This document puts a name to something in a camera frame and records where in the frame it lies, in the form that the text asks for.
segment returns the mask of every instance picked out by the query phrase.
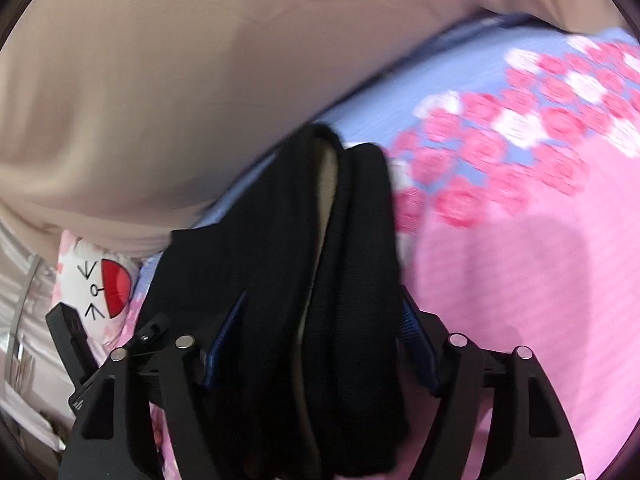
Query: black fabric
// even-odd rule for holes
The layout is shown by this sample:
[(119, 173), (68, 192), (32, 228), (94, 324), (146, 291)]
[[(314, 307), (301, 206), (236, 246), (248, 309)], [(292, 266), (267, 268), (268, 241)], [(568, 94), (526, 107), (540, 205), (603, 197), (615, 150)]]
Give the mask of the black fabric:
[(407, 425), (396, 377), (401, 324), (391, 188), (382, 152), (350, 150), (306, 318), (306, 403), (325, 470), (388, 472)]
[[(337, 189), (318, 270), (318, 139)], [(246, 291), (223, 386), (201, 406), (236, 471), (304, 478), (309, 448), (292, 388), (293, 341), (311, 295), (303, 382), (322, 475), (389, 471), (407, 431), (396, 377), (402, 306), (388, 171), (367, 144), (343, 150), (325, 126), (287, 139), (223, 220), (174, 233), (138, 328), (172, 320), (159, 346), (207, 326)]]
[(195, 334), (246, 290), (239, 321), (237, 391), (216, 410), (238, 440), (244, 460), (277, 471), (302, 467), (289, 355), (314, 272), (318, 232), (315, 137), (337, 142), (327, 128), (307, 128), (278, 156), (219, 224), (175, 232), (138, 318), (142, 327), (164, 312), (172, 325), (159, 346)]

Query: cartoon cat face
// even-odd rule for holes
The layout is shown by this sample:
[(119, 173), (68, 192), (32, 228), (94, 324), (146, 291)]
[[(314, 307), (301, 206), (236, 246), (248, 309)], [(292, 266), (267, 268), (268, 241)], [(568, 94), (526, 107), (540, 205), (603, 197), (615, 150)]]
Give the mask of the cartoon cat face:
[(61, 301), (74, 307), (87, 336), (108, 348), (124, 326), (138, 266), (120, 254), (75, 237), (71, 241), (69, 236), (73, 235), (63, 234), (60, 246), (53, 304)]

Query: metal screw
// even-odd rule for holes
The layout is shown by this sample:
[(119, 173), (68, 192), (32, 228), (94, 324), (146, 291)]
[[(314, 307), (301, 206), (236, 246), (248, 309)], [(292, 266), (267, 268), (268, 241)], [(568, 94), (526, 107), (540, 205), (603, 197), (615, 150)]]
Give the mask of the metal screw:
[(533, 350), (528, 346), (518, 346), (516, 353), (521, 359), (531, 359), (533, 357)]
[(178, 339), (175, 340), (175, 345), (178, 348), (189, 348), (193, 346), (196, 340), (191, 335), (181, 335)]
[(462, 334), (451, 334), (449, 336), (449, 342), (453, 346), (457, 346), (458, 348), (462, 348), (462, 347), (466, 346), (467, 343), (469, 343), (469, 339), (467, 339)]
[(127, 351), (122, 347), (116, 348), (113, 352), (111, 352), (112, 361), (122, 361), (126, 356)]

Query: beige fabric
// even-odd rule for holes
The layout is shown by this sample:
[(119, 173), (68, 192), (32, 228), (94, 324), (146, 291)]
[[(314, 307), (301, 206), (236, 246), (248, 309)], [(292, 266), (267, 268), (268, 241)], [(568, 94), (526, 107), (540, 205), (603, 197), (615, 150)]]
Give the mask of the beige fabric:
[(0, 51), (0, 218), (143, 256), (332, 100), (478, 7), (563, 28), (610, 0), (34, 0)]

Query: white flower print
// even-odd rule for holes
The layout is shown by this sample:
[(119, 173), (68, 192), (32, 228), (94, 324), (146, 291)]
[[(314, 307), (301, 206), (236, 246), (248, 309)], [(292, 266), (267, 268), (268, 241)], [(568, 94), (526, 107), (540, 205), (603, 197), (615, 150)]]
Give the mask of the white flower print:
[(393, 158), (388, 162), (389, 180), (391, 181), (391, 189), (394, 192), (401, 191), (412, 185), (411, 177), (409, 177), (409, 165), (400, 158)]
[(593, 105), (600, 104), (602, 98), (607, 93), (607, 89), (596, 78), (580, 74), (578, 72), (569, 72), (564, 80), (578, 95)]
[(530, 50), (510, 48), (504, 55), (504, 60), (509, 66), (517, 70), (524, 70), (524, 72), (531, 72), (533, 74), (540, 72), (540, 67), (538, 66), (540, 54)]
[(625, 64), (636, 72), (640, 72), (640, 59), (637, 57), (625, 53)]
[(417, 107), (414, 108), (414, 115), (419, 119), (428, 117), (431, 110), (442, 108), (450, 114), (460, 115), (462, 113), (462, 102), (458, 92), (452, 90), (444, 92), (444, 94), (430, 95), (425, 97)]
[(614, 118), (607, 139), (629, 158), (640, 155), (640, 132), (631, 121)]
[(506, 108), (494, 121), (493, 129), (523, 150), (537, 146), (548, 138), (537, 114), (523, 116)]
[(596, 43), (585, 36), (571, 35), (566, 38), (566, 42), (569, 46), (573, 47), (575, 50), (579, 50), (583, 54), (586, 54), (587, 50), (590, 48), (600, 49)]

